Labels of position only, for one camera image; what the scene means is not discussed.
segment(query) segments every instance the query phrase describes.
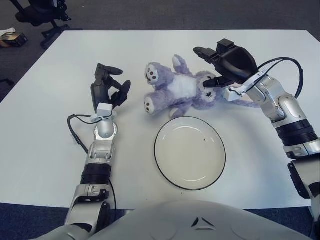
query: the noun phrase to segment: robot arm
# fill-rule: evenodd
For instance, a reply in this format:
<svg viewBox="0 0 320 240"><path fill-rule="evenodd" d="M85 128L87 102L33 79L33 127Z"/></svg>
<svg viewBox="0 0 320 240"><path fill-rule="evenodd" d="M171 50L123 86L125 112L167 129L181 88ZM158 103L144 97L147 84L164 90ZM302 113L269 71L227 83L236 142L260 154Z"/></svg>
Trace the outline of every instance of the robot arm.
<svg viewBox="0 0 320 240"><path fill-rule="evenodd" d="M91 85L96 112L91 116L91 122L97 125L89 150L84 147L87 157L81 181L75 189L64 226L41 236L39 240L86 240L110 224L110 205L106 199L111 190L114 140L118 133L118 127L113 122L113 109L127 100L131 86L129 80L121 85L111 75L122 73L122 70L115 67L97 65L96 80ZM111 87L119 91L109 97L108 90Z"/></svg>
<svg viewBox="0 0 320 240"><path fill-rule="evenodd" d="M279 81L267 75L269 70L259 70L247 50L227 39L218 42L216 51L202 47L196 47L193 51L206 62L213 64L222 75L204 82L204 87L226 87L223 94L228 101L247 94L270 119L283 142L286 155L295 159L288 164L294 186L300 196L311 199L311 212L315 222L319 221L320 139L297 99L285 92ZM228 87L233 83L241 86Z"/></svg>

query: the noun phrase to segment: purple teddy bear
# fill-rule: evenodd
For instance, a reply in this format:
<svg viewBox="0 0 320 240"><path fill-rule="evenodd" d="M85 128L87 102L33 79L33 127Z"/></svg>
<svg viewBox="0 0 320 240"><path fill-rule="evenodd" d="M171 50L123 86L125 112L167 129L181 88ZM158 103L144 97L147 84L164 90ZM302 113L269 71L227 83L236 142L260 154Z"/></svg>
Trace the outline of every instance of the purple teddy bear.
<svg viewBox="0 0 320 240"><path fill-rule="evenodd" d="M203 87L204 81L216 77L213 73L200 71L193 75L186 61L179 55L174 55L172 62L175 72L157 62L151 62L146 66L147 83L155 90L144 97L144 109L148 114L154 115L170 108L170 117L178 118L185 115L191 106L203 110L211 108L216 102L226 102L222 88ZM254 108L258 106L243 100L232 103Z"/></svg>

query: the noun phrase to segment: teddy bear foot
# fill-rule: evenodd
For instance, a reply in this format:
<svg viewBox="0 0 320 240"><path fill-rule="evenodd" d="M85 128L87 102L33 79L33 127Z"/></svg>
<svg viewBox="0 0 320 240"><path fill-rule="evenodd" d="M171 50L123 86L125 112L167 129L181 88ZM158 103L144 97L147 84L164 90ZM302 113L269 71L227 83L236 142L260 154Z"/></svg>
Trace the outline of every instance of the teddy bear foot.
<svg viewBox="0 0 320 240"><path fill-rule="evenodd" d="M150 97L146 97L144 99L144 109L148 114L153 114L155 112L155 105L154 102L152 101L152 99Z"/></svg>

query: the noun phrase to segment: white table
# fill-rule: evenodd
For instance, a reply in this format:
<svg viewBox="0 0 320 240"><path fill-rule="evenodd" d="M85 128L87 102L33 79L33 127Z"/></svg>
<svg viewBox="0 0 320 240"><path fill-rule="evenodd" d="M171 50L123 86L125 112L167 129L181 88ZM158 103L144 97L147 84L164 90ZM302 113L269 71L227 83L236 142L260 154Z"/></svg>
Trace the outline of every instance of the white table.
<svg viewBox="0 0 320 240"><path fill-rule="evenodd" d="M192 49L215 49L223 38L246 48L258 64L275 57L297 59L305 79L299 102L320 134L320 43L307 31L66 31L0 104L0 202L69 207L86 154L71 137L67 117L93 113L90 85L97 63L102 63L123 70L115 76L119 82L132 81L128 101L116 108L119 134L111 175L119 209L183 199L241 209L310 205L298 195L287 169L290 160L260 109L226 103L187 112L213 126L226 148L224 172L209 188L181 190L157 169L154 141L169 115L165 111L150 117L144 110L143 97L153 91L144 77L145 66L159 62L172 68L171 58L179 54L194 74L214 71ZM284 62L270 75L295 93L294 64ZM77 120L72 125L89 146L93 126ZM113 205L111 195L109 202Z"/></svg>

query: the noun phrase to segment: black joint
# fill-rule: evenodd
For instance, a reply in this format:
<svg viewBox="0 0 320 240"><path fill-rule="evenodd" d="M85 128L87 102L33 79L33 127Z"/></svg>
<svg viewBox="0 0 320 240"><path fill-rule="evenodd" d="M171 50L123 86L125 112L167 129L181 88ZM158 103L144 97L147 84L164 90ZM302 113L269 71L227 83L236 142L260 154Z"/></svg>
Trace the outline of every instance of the black joint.
<svg viewBox="0 0 320 240"><path fill-rule="evenodd" d="M297 158L293 151L288 151L285 154L289 159L296 159Z"/></svg>
<svg viewBox="0 0 320 240"><path fill-rule="evenodd" d="M290 177L292 179L292 182L293 182L298 194L304 199L310 199L309 193L308 193L307 189L305 188L305 185L302 182L293 162L288 164L288 168L290 171Z"/></svg>
<svg viewBox="0 0 320 240"><path fill-rule="evenodd" d="M102 229L105 229L110 224L110 212L111 208L109 203L103 202L100 208L99 216L96 223L95 233L100 232Z"/></svg>
<svg viewBox="0 0 320 240"><path fill-rule="evenodd" d="M318 139L307 119L280 126L276 132L284 146L305 144Z"/></svg>
<svg viewBox="0 0 320 240"><path fill-rule="evenodd" d="M79 202L101 202L109 198L109 191L101 189L98 195L95 196L80 196L78 198Z"/></svg>
<svg viewBox="0 0 320 240"><path fill-rule="evenodd" d="M80 184L109 184L111 166L109 164L90 163L84 167Z"/></svg>
<svg viewBox="0 0 320 240"><path fill-rule="evenodd" d="M320 182L314 182L309 185L312 195L316 198L320 194Z"/></svg>

